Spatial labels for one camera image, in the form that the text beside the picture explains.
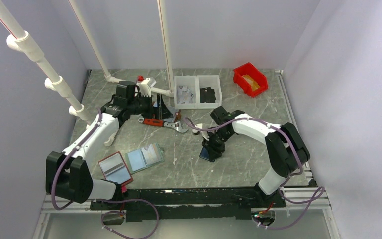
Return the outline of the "navy blue card holder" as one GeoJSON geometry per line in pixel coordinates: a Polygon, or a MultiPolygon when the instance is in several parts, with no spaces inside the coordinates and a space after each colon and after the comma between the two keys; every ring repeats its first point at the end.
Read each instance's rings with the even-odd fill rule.
{"type": "Polygon", "coordinates": [[[209,162],[214,162],[215,161],[215,159],[210,157],[209,152],[208,152],[208,150],[205,147],[203,147],[201,149],[201,152],[199,154],[199,158],[204,159],[204,160],[209,161],[209,162]]]}

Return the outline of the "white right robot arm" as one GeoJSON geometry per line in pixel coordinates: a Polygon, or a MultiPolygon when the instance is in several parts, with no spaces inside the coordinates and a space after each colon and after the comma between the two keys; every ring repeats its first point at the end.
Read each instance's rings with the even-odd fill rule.
{"type": "Polygon", "coordinates": [[[215,108],[210,116],[218,125],[203,138],[200,158],[209,162],[225,152],[226,142],[234,135],[248,136],[266,146],[270,167],[256,183],[254,200],[261,207],[273,201],[280,186],[292,174],[301,173],[310,160],[310,152],[292,123],[271,124],[253,118],[242,110],[228,112],[223,106],[215,108]]]}

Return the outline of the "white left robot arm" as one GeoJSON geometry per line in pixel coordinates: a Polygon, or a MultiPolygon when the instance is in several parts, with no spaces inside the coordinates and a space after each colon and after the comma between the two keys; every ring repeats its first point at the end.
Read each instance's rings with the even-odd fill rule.
{"type": "Polygon", "coordinates": [[[52,151],[47,156],[45,190],[56,210],[88,199],[103,200],[110,209],[122,205],[122,185],[92,178],[89,164],[132,115],[141,115],[145,119],[157,115],[153,94],[144,83],[119,82],[115,94],[98,109],[98,114],[79,138],[62,152],[52,151]]]}

